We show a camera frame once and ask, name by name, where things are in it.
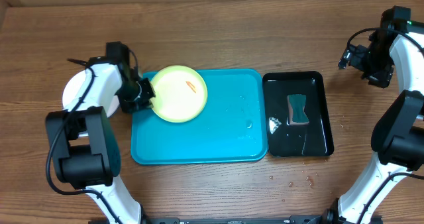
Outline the pink white plate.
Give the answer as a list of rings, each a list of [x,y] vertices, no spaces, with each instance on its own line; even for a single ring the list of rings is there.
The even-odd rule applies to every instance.
[[[63,107],[66,107],[69,105],[74,98],[76,98],[76,95],[82,86],[83,82],[85,81],[85,72],[80,71],[76,75],[74,75],[71,80],[66,84],[63,94],[62,94],[62,105]],[[107,117],[111,117],[119,108],[119,99],[115,95],[112,99],[112,102],[106,111]]]

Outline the green scrubbing sponge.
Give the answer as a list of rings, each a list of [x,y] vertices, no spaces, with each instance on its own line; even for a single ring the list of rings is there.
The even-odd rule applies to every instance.
[[[309,119],[305,114],[306,95],[291,94],[287,96],[288,101],[288,125],[308,125]]]

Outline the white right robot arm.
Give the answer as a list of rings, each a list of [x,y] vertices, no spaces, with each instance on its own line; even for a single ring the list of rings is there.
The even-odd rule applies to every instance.
[[[423,23],[390,19],[370,28],[370,45],[348,43],[339,68],[353,66],[371,85],[387,87],[397,72],[399,95],[377,122],[373,155],[353,186],[314,223],[379,223],[373,213],[405,177],[423,165]]]

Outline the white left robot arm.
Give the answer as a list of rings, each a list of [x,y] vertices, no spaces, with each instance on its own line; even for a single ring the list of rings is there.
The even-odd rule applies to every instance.
[[[85,68],[76,98],[46,117],[47,182],[58,194],[91,197],[108,223],[147,223],[141,204],[120,177],[121,155],[106,112],[114,97],[125,113],[150,108],[152,86],[130,65],[128,55],[75,63]]]

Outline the yellow plate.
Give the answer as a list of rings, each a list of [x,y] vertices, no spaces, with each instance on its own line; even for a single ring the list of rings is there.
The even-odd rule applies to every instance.
[[[185,123],[204,109],[208,90],[205,80],[194,69],[173,65],[161,69],[150,81],[154,90],[152,110],[171,123]]]

